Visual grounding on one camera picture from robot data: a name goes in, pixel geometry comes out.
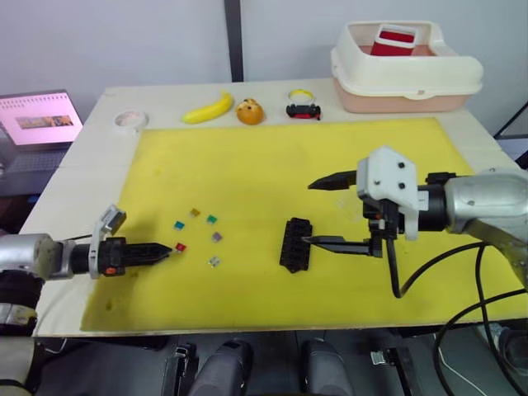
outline black pole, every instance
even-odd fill
[[[231,81],[244,81],[242,57],[242,20],[240,17],[240,0],[224,0],[225,25],[228,31],[229,63],[231,64]]]

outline black toy car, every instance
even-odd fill
[[[321,120],[321,107],[311,105],[289,105],[286,107],[286,114],[290,118],[317,118]]]

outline black cable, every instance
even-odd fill
[[[86,235],[79,235],[78,237],[68,238],[67,241],[77,241],[78,239],[86,239],[91,238],[92,235],[90,233],[87,233]]]
[[[504,132],[507,129],[507,127],[510,126],[513,123],[513,121],[515,121],[517,117],[522,114],[524,110],[526,110],[527,107],[528,107],[528,101],[524,105],[522,105],[521,109],[519,109],[519,111],[515,113],[513,117],[507,121],[506,124],[504,124],[504,126],[493,136],[493,138],[494,139],[499,138],[502,132]]]
[[[497,362],[497,365],[502,371],[502,374],[507,379],[507,381],[510,383],[512,388],[520,395],[520,396],[528,396],[527,393],[523,391],[523,389],[517,384],[517,382],[512,378],[512,375],[510,374],[510,371],[504,364],[504,360],[498,353],[497,348],[495,347],[495,342],[493,341],[492,332],[489,328],[489,318],[488,318],[488,310],[486,308],[486,304],[483,304],[484,298],[484,290],[482,287],[482,278],[480,276],[480,268],[482,267],[482,256],[484,254],[484,249],[486,247],[482,246],[478,250],[477,253],[477,259],[475,261],[475,280],[477,283],[477,291],[478,291],[478,300],[480,301],[480,309],[482,310],[482,321],[484,325],[484,329],[486,330],[486,337],[488,338],[488,344],[489,349],[492,350],[493,356],[495,357],[495,361]]]
[[[467,315],[471,311],[475,311],[476,309],[482,307],[483,305],[494,303],[495,301],[499,301],[500,299],[507,299],[508,297],[513,297],[514,295],[523,295],[524,293],[526,293],[525,289],[513,290],[513,291],[509,291],[507,293],[502,293],[501,295],[496,295],[494,297],[490,297],[489,299],[485,299],[485,300],[483,300],[481,302],[478,302],[476,304],[470,305],[468,308],[463,309],[460,312],[458,312],[453,318],[451,318],[449,320],[449,322],[447,322],[444,326],[442,326],[442,328],[440,329],[440,331],[436,335],[435,346],[434,346],[433,353],[432,353],[432,359],[433,359],[433,363],[435,365],[435,371],[436,371],[436,375],[438,376],[438,380],[441,382],[442,386],[444,387],[445,392],[449,396],[455,396],[455,394],[450,389],[450,386],[447,384],[447,381],[446,381],[446,378],[444,376],[444,373],[441,370],[440,352],[439,352],[440,344],[441,344],[442,339],[444,338],[445,334],[447,333],[447,331],[450,328],[452,328],[453,325],[456,322],[458,322],[460,318],[464,317],[465,315]]]
[[[409,290],[409,288],[413,285],[416,279],[418,279],[425,271],[427,271],[429,268],[431,268],[438,262],[441,262],[442,260],[446,259],[449,256],[453,256],[456,253],[463,252],[465,250],[480,248],[486,245],[487,244],[484,242],[469,243],[467,245],[455,247],[451,250],[448,250],[447,252],[443,252],[442,254],[433,257],[431,260],[429,260],[423,266],[413,272],[413,274],[409,276],[409,279],[407,279],[407,281],[403,284],[402,288],[400,289],[398,266],[396,262],[396,252],[394,249],[394,240],[390,238],[386,239],[387,258],[389,259],[390,283],[393,289],[394,297],[396,297],[397,299],[401,299],[405,295],[405,293],[407,293],[407,290]]]

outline white plastic bin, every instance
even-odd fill
[[[381,24],[416,29],[411,56],[370,55]],[[331,56],[337,95],[353,113],[452,111],[482,88],[482,64],[454,52],[429,21],[351,22]]]

